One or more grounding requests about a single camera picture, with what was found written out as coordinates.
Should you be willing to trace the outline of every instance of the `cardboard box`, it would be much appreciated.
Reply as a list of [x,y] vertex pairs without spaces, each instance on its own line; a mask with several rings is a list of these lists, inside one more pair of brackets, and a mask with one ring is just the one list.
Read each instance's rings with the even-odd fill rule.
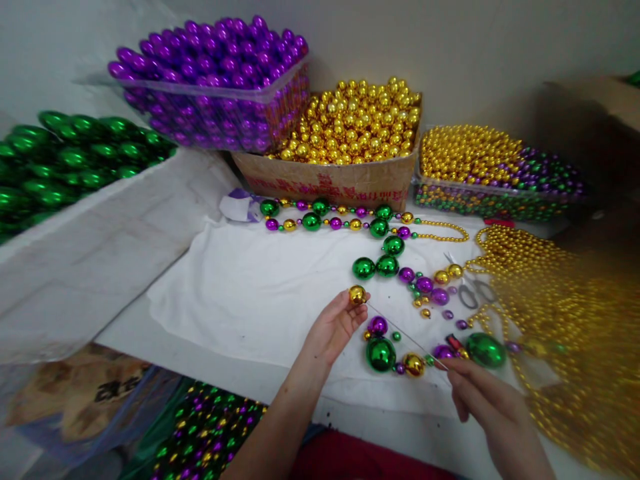
[[0,364],[68,357],[185,252],[239,182],[217,153],[178,149],[0,247]]
[[308,165],[250,153],[231,155],[258,195],[307,201],[324,197],[348,207],[387,203],[404,211],[418,150],[414,148],[408,157],[360,165]]

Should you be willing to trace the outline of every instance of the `gold bead pile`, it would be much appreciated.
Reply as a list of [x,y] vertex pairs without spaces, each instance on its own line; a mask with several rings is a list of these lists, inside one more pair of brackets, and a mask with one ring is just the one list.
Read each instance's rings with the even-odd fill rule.
[[407,157],[420,123],[421,93],[391,77],[386,85],[338,82],[313,95],[279,151],[268,155],[312,165],[350,165]]
[[[591,468],[639,478],[637,274],[624,264],[594,263],[500,225],[481,230],[476,242],[485,253],[465,268],[492,275],[502,309],[484,305],[468,323],[479,321],[492,334],[494,312],[504,340],[546,360],[561,379],[536,388],[520,363],[524,353],[511,353],[534,422]],[[522,337],[509,338],[509,321]]]
[[422,136],[420,171],[438,180],[474,183],[480,179],[482,185],[511,181],[519,168],[521,149],[522,140],[488,127],[435,127]]

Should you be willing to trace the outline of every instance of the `scissors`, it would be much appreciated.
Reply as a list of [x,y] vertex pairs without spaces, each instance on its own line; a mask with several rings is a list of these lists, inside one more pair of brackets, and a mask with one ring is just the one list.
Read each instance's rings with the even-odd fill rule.
[[[457,263],[453,258],[452,254],[448,252],[445,253],[445,258],[450,263]],[[494,303],[498,301],[498,296],[496,295],[495,291],[491,288],[491,286],[488,283],[483,282],[482,280],[478,280],[478,279],[469,280],[468,283],[472,286],[473,288],[473,291],[472,291],[467,284],[467,279],[465,278],[466,275],[467,274],[464,274],[464,276],[462,277],[462,286],[458,288],[460,302],[462,302],[462,304],[466,308],[468,308],[469,310],[476,310],[480,306],[477,298],[478,296],[482,297],[482,299],[484,299],[484,301],[486,301],[487,303]]]

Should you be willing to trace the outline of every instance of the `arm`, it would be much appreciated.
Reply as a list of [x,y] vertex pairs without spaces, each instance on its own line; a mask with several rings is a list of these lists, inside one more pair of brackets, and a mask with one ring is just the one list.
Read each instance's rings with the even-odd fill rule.
[[366,305],[351,305],[347,291],[322,310],[271,406],[222,480],[289,476],[331,366],[366,319]]

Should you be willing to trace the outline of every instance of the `red fabric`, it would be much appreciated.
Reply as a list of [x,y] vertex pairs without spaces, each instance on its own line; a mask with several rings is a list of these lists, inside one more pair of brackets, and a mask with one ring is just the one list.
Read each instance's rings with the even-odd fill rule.
[[445,470],[335,430],[320,433],[302,447],[289,478],[455,480]]

